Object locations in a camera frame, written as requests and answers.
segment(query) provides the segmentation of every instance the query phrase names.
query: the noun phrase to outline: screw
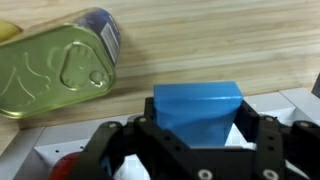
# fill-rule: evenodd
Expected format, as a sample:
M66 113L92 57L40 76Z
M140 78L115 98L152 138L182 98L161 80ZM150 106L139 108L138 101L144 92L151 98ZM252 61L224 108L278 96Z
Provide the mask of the screw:
M267 179L267 180L278 180L279 179L279 175L271 169L265 169L263 171L263 176Z
M115 127L117 127L117 125L115 123L112 123L109 125L109 128L115 128Z
M146 119L145 117L141 117L141 118L139 119L139 121L140 121L140 122L146 122L147 119Z
M306 122L301 122L300 125L303 127L310 127L310 125Z
M207 169L201 169L198 172L198 176L201 180L212 180L212 173Z
M272 121L273 121L273 118L271 118L271 117L266 117L266 120L269 121L269 122L272 122Z

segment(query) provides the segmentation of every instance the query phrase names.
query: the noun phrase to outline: wood grain surface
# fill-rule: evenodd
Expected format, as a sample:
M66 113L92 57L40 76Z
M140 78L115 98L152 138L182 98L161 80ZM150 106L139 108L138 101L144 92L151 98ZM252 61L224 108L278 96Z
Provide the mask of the wood grain surface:
M320 70L317 0L0 0L22 28L88 7L109 11L122 35L108 95L19 121L17 130L141 112L154 84L236 81L244 95L312 87Z

